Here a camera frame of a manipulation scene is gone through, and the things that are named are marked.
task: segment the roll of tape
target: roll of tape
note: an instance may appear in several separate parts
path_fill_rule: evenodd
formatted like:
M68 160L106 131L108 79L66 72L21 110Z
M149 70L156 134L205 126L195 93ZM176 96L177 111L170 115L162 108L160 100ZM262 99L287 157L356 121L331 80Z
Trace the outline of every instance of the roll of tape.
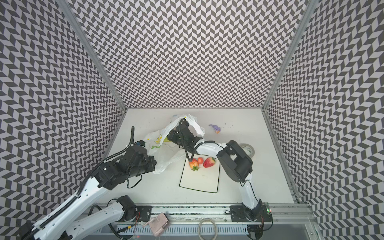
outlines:
M240 143L239 146L244 150L244 152L250 158L252 158L255 155L255 150L253 149L253 147L251 145L246 144L246 143Z

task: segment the black mounting plate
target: black mounting plate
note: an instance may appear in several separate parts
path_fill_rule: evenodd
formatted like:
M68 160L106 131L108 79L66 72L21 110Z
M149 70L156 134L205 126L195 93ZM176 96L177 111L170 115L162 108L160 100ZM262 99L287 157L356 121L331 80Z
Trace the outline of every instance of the black mounting plate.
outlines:
M139 219L137 222L148 222L149 218L151 217L152 212L152 206L144 205L144 206L136 206L137 210L140 212Z
M232 205L229 207L231 211L231 220L232 222L252 222L245 218L244 209L242 205ZM264 217L264 222L271 222L272 216L268 214L266 211L266 206L263 205L262 209L256 216L256 220L254 222L261 222L262 216Z

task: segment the robotic arm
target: robotic arm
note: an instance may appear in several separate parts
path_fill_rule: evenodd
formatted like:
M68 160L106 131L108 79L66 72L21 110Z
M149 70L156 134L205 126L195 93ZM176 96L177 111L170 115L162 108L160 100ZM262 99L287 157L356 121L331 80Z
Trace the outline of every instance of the robotic arm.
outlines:
M188 122L182 119L178 127L167 136L175 144L183 147L193 155L216 157L227 175L235 182L240 182L240 193L244 214L248 220L254 221L262 209L260 198L254 193L252 186L252 160L235 142L218 144L195 137L188 129ZM87 175L79 190L56 208L49 215L34 224L26 223L19 229L22 240L69 240L82 239L97 229L119 221L132 221L136 217L137 208L128 197L120 197L115 203L86 218L75 221L89 206L101 196L107 194L116 185L124 183L133 176L155 170L156 161L147 155L147 150L133 145L132 127L131 141L126 149L105 159L109 160L125 152L109 162L101 162Z

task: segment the herringbone pattern wallpaper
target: herringbone pattern wallpaper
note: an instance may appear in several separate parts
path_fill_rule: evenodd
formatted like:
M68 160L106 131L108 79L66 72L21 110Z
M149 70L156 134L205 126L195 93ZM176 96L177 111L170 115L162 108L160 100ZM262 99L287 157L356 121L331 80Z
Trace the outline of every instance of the herringbone pattern wallpaper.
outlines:
M326 239L384 239L383 9L320 0L268 108Z
M262 106L307 0L70 0L127 107Z
M0 238L101 159L122 110L53 0L0 1Z

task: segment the toy fruit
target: toy fruit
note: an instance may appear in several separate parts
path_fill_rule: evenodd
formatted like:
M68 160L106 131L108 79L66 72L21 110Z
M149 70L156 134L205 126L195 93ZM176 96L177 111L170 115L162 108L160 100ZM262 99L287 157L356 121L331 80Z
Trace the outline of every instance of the toy fruit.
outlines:
M202 157L199 157L199 158L197 159L197 161L198 161L199 164L203 164L204 159L203 159Z
M197 171L199 169L199 162L196 159L193 159L189 162L189 166L193 171Z
M213 157L207 158L203 163L203 167L211 167L213 165L215 165L215 159Z

